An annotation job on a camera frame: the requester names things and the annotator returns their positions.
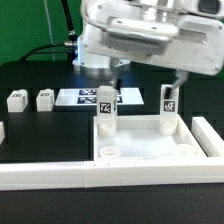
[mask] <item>white plastic rim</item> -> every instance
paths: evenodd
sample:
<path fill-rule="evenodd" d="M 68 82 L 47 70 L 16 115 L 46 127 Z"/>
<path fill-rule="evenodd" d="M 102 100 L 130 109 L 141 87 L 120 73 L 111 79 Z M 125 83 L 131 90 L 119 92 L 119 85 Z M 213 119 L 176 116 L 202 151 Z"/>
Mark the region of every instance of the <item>white plastic rim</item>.
<path fill-rule="evenodd" d="M 102 158 L 117 158 L 121 156 L 121 150 L 114 146 L 106 146 L 100 149 L 100 156 Z"/>

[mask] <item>black mat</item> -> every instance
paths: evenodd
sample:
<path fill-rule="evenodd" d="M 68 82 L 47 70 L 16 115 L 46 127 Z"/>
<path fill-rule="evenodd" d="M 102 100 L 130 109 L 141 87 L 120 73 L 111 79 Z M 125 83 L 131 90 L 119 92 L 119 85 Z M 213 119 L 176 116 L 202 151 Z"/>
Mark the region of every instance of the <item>black mat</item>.
<path fill-rule="evenodd" d="M 11 114 L 0 162 L 83 161 L 89 159 L 88 114 Z"/>

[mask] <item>white robot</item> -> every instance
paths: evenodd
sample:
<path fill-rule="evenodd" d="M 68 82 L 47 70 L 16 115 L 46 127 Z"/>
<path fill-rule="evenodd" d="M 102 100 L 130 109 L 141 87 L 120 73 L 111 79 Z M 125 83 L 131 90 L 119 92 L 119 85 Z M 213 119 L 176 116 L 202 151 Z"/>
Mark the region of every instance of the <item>white robot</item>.
<path fill-rule="evenodd" d="M 216 75 L 224 59 L 223 6 L 223 0 L 83 0 L 79 61 L 88 52 L 106 63 L 176 69 L 173 88 L 188 72 Z"/>

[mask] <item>green wall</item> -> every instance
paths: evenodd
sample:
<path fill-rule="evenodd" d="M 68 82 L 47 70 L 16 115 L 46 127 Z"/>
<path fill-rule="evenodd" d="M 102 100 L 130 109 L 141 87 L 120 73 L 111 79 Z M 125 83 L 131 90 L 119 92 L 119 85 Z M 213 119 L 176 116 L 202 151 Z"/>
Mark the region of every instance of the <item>green wall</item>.
<path fill-rule="evenodd" d="M 60 0 L 47 0 L 54 42 L 67 40 L 67 27 Z M 78 34 L 82 30 L 81 0 L 68 0 L 73 23 Z M 35 47 L 49 44 L 44 0 L 0 0 L 0 64 L 18 60 Z M 32 59 L 52 59 L 52 56 L 32 56 Z M 224 71 L 218 78 L 224 79 Z"/>

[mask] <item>cylinder with marker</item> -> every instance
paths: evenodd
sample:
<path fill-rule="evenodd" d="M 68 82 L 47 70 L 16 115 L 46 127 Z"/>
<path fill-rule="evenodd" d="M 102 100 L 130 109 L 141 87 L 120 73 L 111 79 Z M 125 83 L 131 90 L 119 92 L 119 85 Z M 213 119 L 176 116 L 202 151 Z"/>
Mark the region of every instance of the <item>cylinder with marker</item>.
<path fill-rule="evenodd" d="M 162 135 L 174 135 L 177 130 L 179 87 L 172 89 L 162 85 L 160 101 L 160 125 Z"/>
<path fill-rule="evenodd" d="M 100 86 L 97 90 L 97 124 L 101 137 L 113 137 L 117 123 L 117 90 Z"/>

